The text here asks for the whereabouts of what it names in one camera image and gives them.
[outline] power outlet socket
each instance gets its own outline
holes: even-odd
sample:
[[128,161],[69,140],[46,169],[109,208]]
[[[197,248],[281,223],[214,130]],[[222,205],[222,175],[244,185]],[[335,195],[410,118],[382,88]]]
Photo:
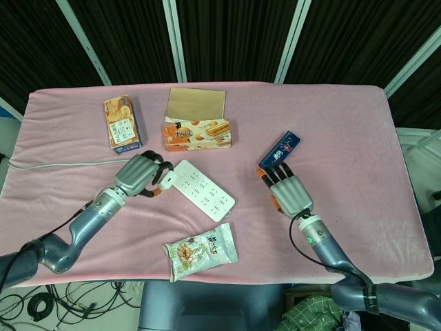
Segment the power outlet socket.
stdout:
[[235,200],[189,161],[182,160],[174,171],[173,186],[213,221],[219,222],[230,214]]

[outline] chair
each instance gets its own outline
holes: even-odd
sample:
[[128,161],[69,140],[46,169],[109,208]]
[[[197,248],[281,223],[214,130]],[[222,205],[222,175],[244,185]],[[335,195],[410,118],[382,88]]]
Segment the chair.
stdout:
[[138,331],[268,331],[283,306],[281,285],[146,281]]

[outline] black curtain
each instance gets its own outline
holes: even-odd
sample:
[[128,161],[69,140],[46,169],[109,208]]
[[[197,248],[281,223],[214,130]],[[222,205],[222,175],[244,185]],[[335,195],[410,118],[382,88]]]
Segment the black curtain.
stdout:
[[441,129],[441,48],[389,98],[395,125]]
[[314,0],[285,83],[384,88],[440,25],[439,0]]
[[188,81],[271,81],[294,0],[178,0]]
[[55,1],[1,0],[0,17],[0,97],[19,112],[38,89],[102,85]]
[[176,81],[161,0],[69,0],[112,85]]

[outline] pink tablecloth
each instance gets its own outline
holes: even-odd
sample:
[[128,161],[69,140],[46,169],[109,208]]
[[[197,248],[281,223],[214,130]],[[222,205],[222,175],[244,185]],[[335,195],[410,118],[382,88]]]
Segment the pink tablecloth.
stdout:
[[[172,86],[227,91],[233,125],[230,149],[168,153],[161,126]],[[128,94],[142,150],[116,155],[109,147],[103,100]],[[239,262],[189,279],[219,283],[332,283],[340,275],[302,258],[291,246],[289,220],[277,213],[256,175],[261,157],[286,130],[302,142],[287,159],[352,261],[375,282],[421,279],[433,272],[416,203],[387,100],[373,86],[190,83],[40,90],[30,95],[12,162],[126,159],[147,149],[178,163],[187,159],[236,199],[228,218]],[[0,199],[0,254],[64,222],[103,187],[122,163],[10,169]],[[133,197],[85,247],[68,272],[40,267],[26,285],[96,279],[168,279],[162,243],[216,224],[177,190],[155,199]],[[59,234],[70,239],[68,228]],[[300,231],[294,239],[310,255]]]

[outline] snack bag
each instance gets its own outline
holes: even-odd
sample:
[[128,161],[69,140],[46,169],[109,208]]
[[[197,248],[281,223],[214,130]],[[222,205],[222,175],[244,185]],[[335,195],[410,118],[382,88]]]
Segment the snack bag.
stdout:
[[176,243],[165,243],[162,248],[170,259],[171,282],[238,260],[229,223]]

